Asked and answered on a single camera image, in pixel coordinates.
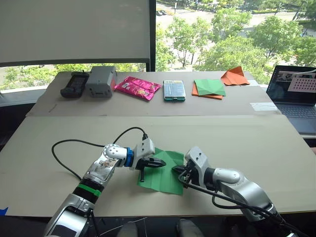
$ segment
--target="gray box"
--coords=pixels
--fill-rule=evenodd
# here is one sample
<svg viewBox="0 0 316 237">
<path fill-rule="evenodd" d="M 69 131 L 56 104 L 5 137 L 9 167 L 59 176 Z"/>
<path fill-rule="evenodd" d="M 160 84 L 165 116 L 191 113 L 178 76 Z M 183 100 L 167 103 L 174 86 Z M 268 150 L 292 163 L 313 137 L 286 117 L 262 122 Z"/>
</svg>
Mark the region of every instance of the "gray box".
<svg viewBox="0 0 316 237">
<path fill-rule="evenodd" d="M 114 66 L 95 66 L 91 69 L 85 88 L 91 97 L 111 97 L 117 79 Z"/>
</svg>

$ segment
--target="chip bag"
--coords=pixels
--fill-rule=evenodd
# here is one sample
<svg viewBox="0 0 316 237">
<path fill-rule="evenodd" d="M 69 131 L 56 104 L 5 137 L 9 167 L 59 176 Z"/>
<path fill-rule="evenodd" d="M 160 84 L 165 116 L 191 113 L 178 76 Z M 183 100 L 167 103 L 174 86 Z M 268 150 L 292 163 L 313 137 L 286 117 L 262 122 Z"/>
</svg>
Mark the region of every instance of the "chip bag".
<svg viewBox="0 0 316 237">
<path fill-rule="evenodd" d="M 115 90 L 119 90 L 149 101 L 153 98 L 154 93 L 160 87 L 160 84 L 128 76 L 123 82 L 115 86 Z"/>
</svg>

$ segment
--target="white window shade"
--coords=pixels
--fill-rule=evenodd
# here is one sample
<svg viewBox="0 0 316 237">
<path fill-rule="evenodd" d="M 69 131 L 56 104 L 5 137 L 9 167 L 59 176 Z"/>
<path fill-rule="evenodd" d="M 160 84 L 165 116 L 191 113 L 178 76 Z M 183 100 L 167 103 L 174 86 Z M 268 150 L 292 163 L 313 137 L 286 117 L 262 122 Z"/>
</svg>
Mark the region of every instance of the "white window shade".
<svg viewBox="0 0 316 237">
<path fill-rule="evenodd" d="M 0 1 L 0 65 L 149 58 L 148 0 Z"/>
</svg>

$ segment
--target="green origami paper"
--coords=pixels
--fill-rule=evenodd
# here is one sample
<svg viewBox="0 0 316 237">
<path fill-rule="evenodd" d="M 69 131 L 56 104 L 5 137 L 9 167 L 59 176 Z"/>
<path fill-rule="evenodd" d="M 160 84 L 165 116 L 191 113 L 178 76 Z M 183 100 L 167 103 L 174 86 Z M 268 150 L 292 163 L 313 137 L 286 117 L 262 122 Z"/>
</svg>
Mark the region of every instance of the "green origami paper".
<svg viewBox="0 0 316 237">
<path fill-rule="evenodd" d="M 196 79 L 198 95 L 217 94 L 226 96 L 224 84 L 221 80 Z"/>
<path fill-rule="evenodd" d="M 145 181 L 139 182 L 140 177 L 138 177 L 137 185 L 160 192 L 182 195 L 183 186 L 178 181 L 178 174 L 171 169 L 176 165 L 183 165 L 184 155 L 179 152 L 163 151 L 155 148 L 153 157 L 165 161 L 166 165 L 159 168 L 145 167 Z"/>
</svg>

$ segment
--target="orange origami paper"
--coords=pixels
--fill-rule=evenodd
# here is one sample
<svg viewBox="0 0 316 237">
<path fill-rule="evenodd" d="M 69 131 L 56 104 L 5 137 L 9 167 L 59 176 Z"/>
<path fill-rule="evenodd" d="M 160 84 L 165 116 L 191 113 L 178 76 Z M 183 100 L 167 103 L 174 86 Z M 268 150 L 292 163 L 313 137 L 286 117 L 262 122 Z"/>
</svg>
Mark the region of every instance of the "orange origami paper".
<svg viewBox="0 0 316 237">
<path fill-rule="evenodd" d="M 245 78 L 241 66 L 228 70 L 221 77 L 225 85 L 249 85 L 250 83 Z"/>
<path fill-rule="evenodd" d="M 217 100 L 223 99 L 222 95 L 215 95 L 215 94 L 198 95 L 198 89 L 197 89 L 197 85 L 195 83 L 193 83 L 192 95 L 200 96 L 200 97 L 206 97 L 206 98 L 212 98 L 212 99 L 217 99 Z"/>
</svg>

